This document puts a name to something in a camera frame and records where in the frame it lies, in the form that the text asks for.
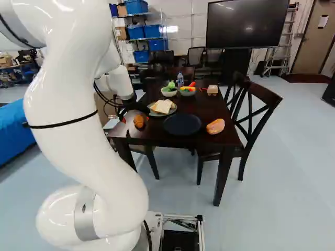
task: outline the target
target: small box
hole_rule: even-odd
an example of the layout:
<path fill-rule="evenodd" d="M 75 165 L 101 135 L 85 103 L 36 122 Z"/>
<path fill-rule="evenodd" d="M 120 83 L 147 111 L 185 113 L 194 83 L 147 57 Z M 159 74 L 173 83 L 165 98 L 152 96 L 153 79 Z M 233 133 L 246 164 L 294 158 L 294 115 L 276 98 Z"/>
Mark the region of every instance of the small box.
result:
<path fill-rule="evenodd" d="M 115 28 L 126 27 L 129 21 L 126 18 L 113 18 L 113 24 Z"/>
<path fill-rule="evenodd" d="M 133 53 L 122 53 L 122 58 L 126 64 L 136 63 Z"/>
<path fill-rule="evenodd" d="M 133 64 L 126 64 L 126 67 L 129 71 L 136 71 L 136 66 L 133 66 Z"/>
<path fill-rule="evenodd" d="M 116 36 L 118 40 L 126 40 L 127 39 L 126 27 L 116 28 Z"/>
<path fill-rule="evenodd" d="M 121 40 L 118 43 L 121 53 L 133 53 L 135 51 L 135 45 L 132 42 Z"/>
<path fill-rule="evenodd" d="M 119 12 L 119 17 L 127 15 L 127 9 L 125 6 L 117 6 L 117 10 Z"/>
<path fill-rule="evenodd" d="M 209 85 L 207 89 L 207 95 L 208 96 L 216 96 L 219 93 L 218 86 L 217 85 Z"/>
<path fill-rule="evenodd" d="M 10 55 L 0 57 L 0 67 L 10 67 L 12 65 L 12 57 Z"/>

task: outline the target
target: bread slice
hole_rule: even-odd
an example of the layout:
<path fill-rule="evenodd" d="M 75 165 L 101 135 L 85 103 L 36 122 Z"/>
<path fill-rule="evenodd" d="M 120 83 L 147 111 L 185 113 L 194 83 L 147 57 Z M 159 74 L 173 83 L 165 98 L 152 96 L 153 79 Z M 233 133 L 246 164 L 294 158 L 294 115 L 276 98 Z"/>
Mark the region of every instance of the bread slice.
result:
<path fill-rule="evenodd" d="M 162 113 L 162 114 L 169 114 L 170 108 L 172 105 L 171 100 L 158 100 L 155 105 L 150 107 L 151 110 L 154 112 Z"/>

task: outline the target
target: ladder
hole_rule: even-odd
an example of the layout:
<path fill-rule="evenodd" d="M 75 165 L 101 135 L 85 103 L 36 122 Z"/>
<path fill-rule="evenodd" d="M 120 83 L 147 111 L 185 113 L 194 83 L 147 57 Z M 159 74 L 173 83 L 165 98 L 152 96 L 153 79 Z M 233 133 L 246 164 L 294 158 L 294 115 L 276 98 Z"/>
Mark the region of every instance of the ladder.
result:
<path fill-rule="evenodd" d="M 271 76 L 272 69 L 280 69 L 279 76 L 287 74 L 289 72 L 289 59 L 291 58 L 291 47 L 293 38 L 293 24 L 295 22 L 296 12 L 298 11 L 298 2 L 290 4 L 287 9 L 287 14 L 290 15 L 290 19 L 285 21 L 285 24 L 289 24 L 288 29 L 284 27 L 282 37 L 285 36 L 285 43 L 280 44 L 276 47 L 269 48 L 266 52 L 265 58 L 266 64 L 263 74 L 261 76 Z M 284 49 L 282 56 L 277 56 L 278 50 Z M 273 65 L 275 60 L 281 60 L 281 65 Z"/>

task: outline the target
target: green vegetable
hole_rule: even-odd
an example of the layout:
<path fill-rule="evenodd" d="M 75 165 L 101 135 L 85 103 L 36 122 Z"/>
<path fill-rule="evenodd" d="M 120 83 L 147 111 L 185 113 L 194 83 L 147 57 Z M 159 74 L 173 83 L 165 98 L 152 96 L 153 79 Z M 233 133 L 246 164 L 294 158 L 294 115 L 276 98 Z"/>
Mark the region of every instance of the green vegetable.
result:
<path fill-rule="evenodd" d="M 169 84 L 167 85 L 167 87 L 168 87 L 169 89 L 173 89 L 174 87 L 176 87 L 176 85 L 174 84 L 173 81 L 171 81 L 171 82 L 169 82 Z"/>
<path fill-rule="evenodd" d="M 165 86 L 165 87 L 163 88 L 163 92 L 170 92 L 170 88 L 169 88 L 168 86 Z"/>

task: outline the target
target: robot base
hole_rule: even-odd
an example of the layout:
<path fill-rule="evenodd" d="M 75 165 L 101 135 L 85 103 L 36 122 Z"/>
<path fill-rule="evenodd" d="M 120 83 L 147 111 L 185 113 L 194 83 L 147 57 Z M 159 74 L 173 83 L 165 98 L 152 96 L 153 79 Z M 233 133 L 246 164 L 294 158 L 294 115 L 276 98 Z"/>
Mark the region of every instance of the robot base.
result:
<path fill-rule="evenodd" d="M 203 217 L 148 212 L 146 222 L 150 229 L 152 251 L 205 251 Z M 185 231 L 167 230 L 168 222 Z M 149 251 L 145 228 L 133 251 Z"/>

